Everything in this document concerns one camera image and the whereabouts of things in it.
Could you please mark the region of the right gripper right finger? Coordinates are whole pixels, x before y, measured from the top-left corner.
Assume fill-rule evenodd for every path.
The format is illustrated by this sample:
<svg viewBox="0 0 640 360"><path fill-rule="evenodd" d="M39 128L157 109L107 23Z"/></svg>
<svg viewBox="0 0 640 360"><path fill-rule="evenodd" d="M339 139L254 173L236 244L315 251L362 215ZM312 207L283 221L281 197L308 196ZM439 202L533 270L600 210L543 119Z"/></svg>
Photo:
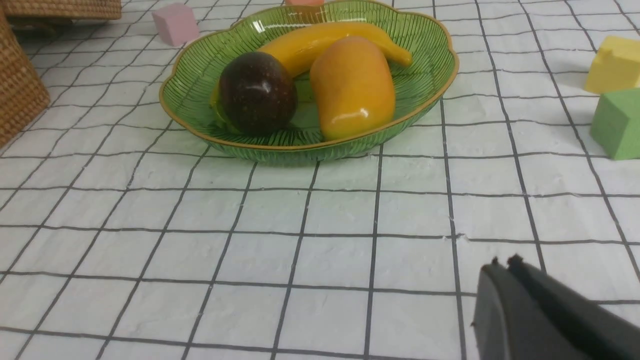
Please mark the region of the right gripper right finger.
<svg viewBox="0 0 640 360"><path fill-rule="evenodd" d="M590 360L637 360L638 326L604 309L519 255L507 260L508 271L537 302L542 313L571 346Z"/></svg>

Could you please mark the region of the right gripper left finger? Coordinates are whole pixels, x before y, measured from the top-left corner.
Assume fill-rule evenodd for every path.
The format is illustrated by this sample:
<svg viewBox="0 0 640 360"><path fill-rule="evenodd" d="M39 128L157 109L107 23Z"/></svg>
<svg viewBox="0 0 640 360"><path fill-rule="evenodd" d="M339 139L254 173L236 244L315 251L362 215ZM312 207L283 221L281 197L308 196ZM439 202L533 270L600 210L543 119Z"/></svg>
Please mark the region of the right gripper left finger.
<svg viewBox="0 0 640 360"><path fill-rule="evenodd" d="M482 265L471 322L481 360L589 360L498 261Z"/></svg>

